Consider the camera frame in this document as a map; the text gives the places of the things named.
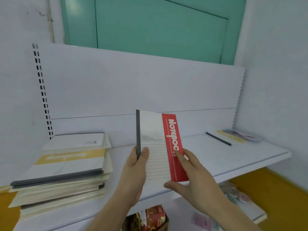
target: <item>person's left hand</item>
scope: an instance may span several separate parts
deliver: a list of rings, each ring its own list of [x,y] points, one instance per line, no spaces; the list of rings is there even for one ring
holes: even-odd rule
[[[148,158],[149,149],[145,147],[137,160],[135,146],[124,164],[115,194],[124,197],[130,207],[134,206],[141,196],[146,178],[145,163]]]

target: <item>red and white notebook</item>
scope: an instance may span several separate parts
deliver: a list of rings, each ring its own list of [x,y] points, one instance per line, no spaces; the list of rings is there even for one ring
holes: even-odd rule
[[[146,183],[169,180],[188,181],[187,174],[175,155],[184,155],[175,114],[136,110],[137,156],[144,147],[150,150],[145,169]]]

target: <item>hand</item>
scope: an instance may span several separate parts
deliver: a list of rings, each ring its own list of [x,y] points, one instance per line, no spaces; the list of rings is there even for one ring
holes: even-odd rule
[[[195,209],[215,218],[229,201],[213,176],[191,151],[184,149],[188,160],[178,151],[175,151],[175,154],[187,173],[189,184],[182,185],[169,181],[164,184],[164,187],[182,195]]]
[[[149,158],[149,149],[143,148],[139,159],[137,160],[136,146],[132,149],[127,158],[118,186],[114,195],[124,198],[129,206],[134,206],[140,198],[142,188],[145,183],[145,163]]]

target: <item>stack of notebooks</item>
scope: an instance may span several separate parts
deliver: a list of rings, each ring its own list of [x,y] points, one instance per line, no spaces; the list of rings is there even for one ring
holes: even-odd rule
[[[74,134],[52,138],[34,165],[11,183],[18,191],[9,207],[21,207],[20,220],[105,194],[112,172],[107,134]]]

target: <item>orange surface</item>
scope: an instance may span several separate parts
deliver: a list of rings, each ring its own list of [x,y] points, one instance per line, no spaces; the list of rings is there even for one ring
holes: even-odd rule
[[[0,193],[0,230],[12,231],[18,222],[20,215],[20,207],[7,208],[12,202],[17,192]]]
[[[260,228],[308,230],[308,193],[267,168],[230,180],[268,215]]]

